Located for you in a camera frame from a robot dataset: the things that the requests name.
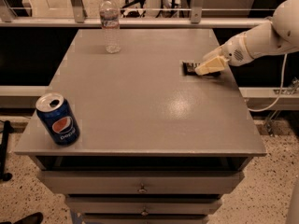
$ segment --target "clear plastic bottle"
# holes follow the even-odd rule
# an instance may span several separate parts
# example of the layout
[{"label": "clear plastic bottle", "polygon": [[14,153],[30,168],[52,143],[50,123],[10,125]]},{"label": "clear plastic bottle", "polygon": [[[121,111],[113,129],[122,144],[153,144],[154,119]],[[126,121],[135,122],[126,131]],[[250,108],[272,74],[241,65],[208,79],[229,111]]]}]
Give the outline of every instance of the clear plastic bottle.
[{"label": "clear plastic bottle", "polygon": [[119,8],[113,0],[103,0],[100,6],[100,18],[104,33],[106,50],[116,53],[121,50],[119,40]]}]

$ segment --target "white robotic hand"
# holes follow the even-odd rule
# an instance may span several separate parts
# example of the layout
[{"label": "white robotic hand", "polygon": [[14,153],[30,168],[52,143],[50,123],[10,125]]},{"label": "white robotic hand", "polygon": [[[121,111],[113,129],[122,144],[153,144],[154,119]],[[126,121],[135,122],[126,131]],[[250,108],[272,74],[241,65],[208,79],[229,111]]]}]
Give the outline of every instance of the white robotic hand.
[{"label": "white robotic hand", "polygon": [[197,75],[224,70],[228,63],[240,66],[265,55],[282,55],[299,51],[299,0],[287,0],[265,20],[244,33],[230,38],[204,56],[196,68]]}]

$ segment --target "table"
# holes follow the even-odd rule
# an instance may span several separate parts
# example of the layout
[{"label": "table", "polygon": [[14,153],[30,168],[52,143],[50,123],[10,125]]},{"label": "table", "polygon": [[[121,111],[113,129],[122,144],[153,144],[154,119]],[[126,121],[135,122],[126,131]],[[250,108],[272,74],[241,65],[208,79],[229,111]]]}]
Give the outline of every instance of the table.
[{"label": "table", "polygon": [[86,221],[206,223],[242,170],[266,154],[229,69],[184,76],[218,46],[212,30],[120,30],[121,52],[101,30],[79,30],[48,91],[71,104],[81,131],[58,147],[33,115],[17,154]]}]

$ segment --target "drawer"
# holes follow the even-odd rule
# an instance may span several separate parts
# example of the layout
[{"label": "drawer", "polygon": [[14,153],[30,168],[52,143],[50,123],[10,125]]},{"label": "drawer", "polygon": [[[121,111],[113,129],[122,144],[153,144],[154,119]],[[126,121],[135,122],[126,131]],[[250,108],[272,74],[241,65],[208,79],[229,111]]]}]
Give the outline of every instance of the drawer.
[{"label": "drawer", "polygon": [[221,200],[196,199],[191,197],[152,198],[139,197],[91,197],[67,198],[66,204],[77,213],[97,214],[152,214],[208,215],[221,206]]},{"label": "drawer", "polygon": [[223,194],[242,172],[84,172],[44,171],[40,180],[63,194]]},{"label": "drawer", "polygon": [[83,221],[98,224],[207,224],[208,218],[192,215],[83,215]]}]

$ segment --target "soda can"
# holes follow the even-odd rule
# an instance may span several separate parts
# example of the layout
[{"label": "soda can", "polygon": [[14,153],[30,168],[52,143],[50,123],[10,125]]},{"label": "soda can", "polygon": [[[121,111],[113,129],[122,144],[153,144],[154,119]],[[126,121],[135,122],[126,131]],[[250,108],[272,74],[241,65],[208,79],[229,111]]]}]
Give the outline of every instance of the soda can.
[{"label": "soda can", "polygon": [[60,93],[47,93],[36,102],[36,113],[59,146],[74,143],[79,137],[79,129],[71,107]]}]

